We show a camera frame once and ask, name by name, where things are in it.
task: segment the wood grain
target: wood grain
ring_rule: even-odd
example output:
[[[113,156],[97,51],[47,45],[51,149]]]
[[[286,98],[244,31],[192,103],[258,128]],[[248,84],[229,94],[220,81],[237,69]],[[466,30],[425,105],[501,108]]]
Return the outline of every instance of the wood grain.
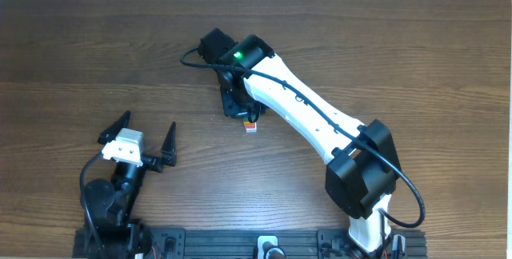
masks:
[[[430,257],[505,256],[510,0],[0,0],[0,10],[0,256],[71,255],[79,171],[124,110],[154,153],[178,123],[179,163],[148,174],[135,209],[151,225],[348,226],[296,131],[269,112],[246,135],[223,116],[214,73],[179,64],[216,26],[257,34],[334,106],[390,127],[426,202]],[[418,212],[401,182],[390,208],[409,221]]]

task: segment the green led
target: green led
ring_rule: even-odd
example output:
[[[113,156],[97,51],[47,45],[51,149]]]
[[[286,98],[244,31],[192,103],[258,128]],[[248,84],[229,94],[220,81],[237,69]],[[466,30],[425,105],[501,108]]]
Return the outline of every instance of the green led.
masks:
[[[242,55],[239,51],[235,52],[235,53],[233,54],[233,56],[234,56],[235,58],[237,58],[237,59],[242,59],[242,57],[243,57],[243,55]]]

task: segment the table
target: table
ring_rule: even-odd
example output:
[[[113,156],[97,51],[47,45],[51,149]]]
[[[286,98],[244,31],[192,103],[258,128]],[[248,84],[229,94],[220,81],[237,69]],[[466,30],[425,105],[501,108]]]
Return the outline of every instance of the table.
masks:
[[[271,111],[246,134],[224,117],[214,72],[179,63],[214,27],[257,34],[333,106],[390,127],[426,202],[432,258],[505,255],[510,0],[0,0],[0,11],[0,255],[71,255],[79,172],[125,110],[149,153],[178,123],[178,165],[148,174],[134,211],[148,224],[348,226],[306,140]],[[417,217],[402,182],[390,212]]]

